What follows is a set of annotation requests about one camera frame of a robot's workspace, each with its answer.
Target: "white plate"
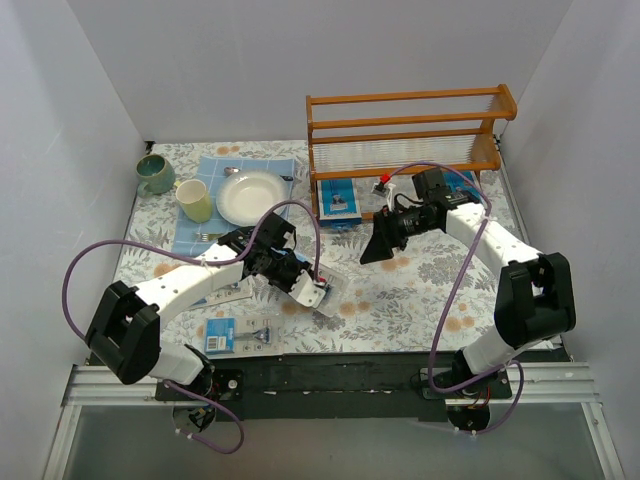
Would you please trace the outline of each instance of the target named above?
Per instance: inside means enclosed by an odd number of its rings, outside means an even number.
[[[268,170],[234,173],[220,186],[216,206],[222,218],[240,227],[258,223],[264,213],[289,198],[289,188],[280,175]],[[276,210],[280,213],[284,207]]]

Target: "gray floor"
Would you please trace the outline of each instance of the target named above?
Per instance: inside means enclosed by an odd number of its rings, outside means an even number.
[[[176,436],[169,408],[85,407],[65,478],[603,478],[579,404],[521,405],[500,430],[476,439],[412,419],[244,425],[244,447],[225,456]],[[236,435],[227,423],[207,431],[226,445]]]

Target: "mug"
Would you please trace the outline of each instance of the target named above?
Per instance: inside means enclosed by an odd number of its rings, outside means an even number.
[[[158,195],[171,190],[176,174],[173,167],[161,155],[147,155],[136,166],[138,174],[138,195],[143,198]]]
[[[213,202],[202,180],[192,178],[179,183],[176,200],[187,217],[194,222],[204,223],[211,218]]]

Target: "wooden dish rack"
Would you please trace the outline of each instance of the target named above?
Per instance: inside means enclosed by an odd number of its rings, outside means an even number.
[[[429,114],[314,120],[319,107],[406,101],[427,101],[414,107],[422,109],[424,105]],[[444,113],[431,113],[434,108]],[[504,84],[460,90],[307,96],[313,211],[318,214],[317,182],[321,180],[379,177],[401,165],[417,161],[435,161],[462,171],[497,170],[500,168],[500,155],[493,141],[494,122],[513,120],[516,113],[516,102]],[[381,128],[396,131],[380,133]],[[357,134],[322,136],[326,131],[336,130],[357,131]],[[412,175],[426,168],[412,167],[401,174]],[[363,212],[362,216],[370,219],[372,212]]]

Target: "mug handle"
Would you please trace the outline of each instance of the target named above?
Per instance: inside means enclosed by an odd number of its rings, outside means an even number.
[[[140,185],[138,185],[138,196],[141,198],[149,198],[151,195],[153,195],[153,193],[151,193],[149,190],[147,190],[147,186],[149,184],[147,182],[140,182]]]

